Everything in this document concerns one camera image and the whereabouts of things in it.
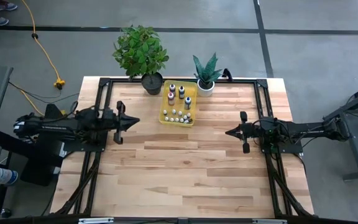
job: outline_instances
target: wooden table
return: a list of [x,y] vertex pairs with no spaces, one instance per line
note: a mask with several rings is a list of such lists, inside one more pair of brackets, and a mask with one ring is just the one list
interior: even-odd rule
[[[84,77],[78,110],[94,104],[99,78]],[[291,120],[283,79],[269,78],[267,82],[274,115]],[[197,98],[192,128],[161,124],[161,96],[148,95],[139,83],[115,83],[111,107],[118,100],[126,105],[126,114],[140,122],[122,133],[122,145],[114,143],[113,132],[109,133],[92,216],[274,217],[266,162],[259,147],[248,140],[251,152],[243,154],[242,143],[224,134],[241,122],[240,111],[247,112],[250,122],[257,120],[252,85],[217,84],[211,97]],[[63,161],[51,212],[61,208],[76,189],[83,156],[83,152],[75,152]],[[289,189],[313,213],[299,158],[283,154],[283,165]],[[278,194],[284,211],[281,190]]]

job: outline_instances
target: concrete floor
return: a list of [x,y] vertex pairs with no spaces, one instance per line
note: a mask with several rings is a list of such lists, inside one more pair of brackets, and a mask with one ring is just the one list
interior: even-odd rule
[[[1,15],[11,25],[30,25],[20,1],[17,11]],[[358,30],[358,0],[260,0],[266,29]],[[252,0],[27,0],[35,21],[44,26],[250,28],[256,29]],[[85,75],[124,75],[111,57],[116,32],[38,32],[60,75],[62,96],[79,92]],[[53,69],[30,31],[0,30],[0,65],[14,67],[11,81],[28,91],[57,95]],[[160,33],[170,61],[164,76],[194,73],[192,55],[206,61],[217,52],[218,67],[235,77],[266,77],[258,34]],[[358,90],[358,35],[268,35],[274,76],[285,79],[295,122],[320,121]],[[68,110],[70,98],[57,103]],[[37,102],[45,109],[45,104]],[[8,87],[0,111],[0,130],[12,133],[16,118],[32,111],[25,98]],[[12,163],[22,169],[24,158]],[[315,213],[324,218],[358,221],[358,180],[342,176],[357,170],[347,143],[316,139],[305,147],[308,183]],[[10,189],[7,207],[15,217],[40,215],[54,184],[19,182]]]

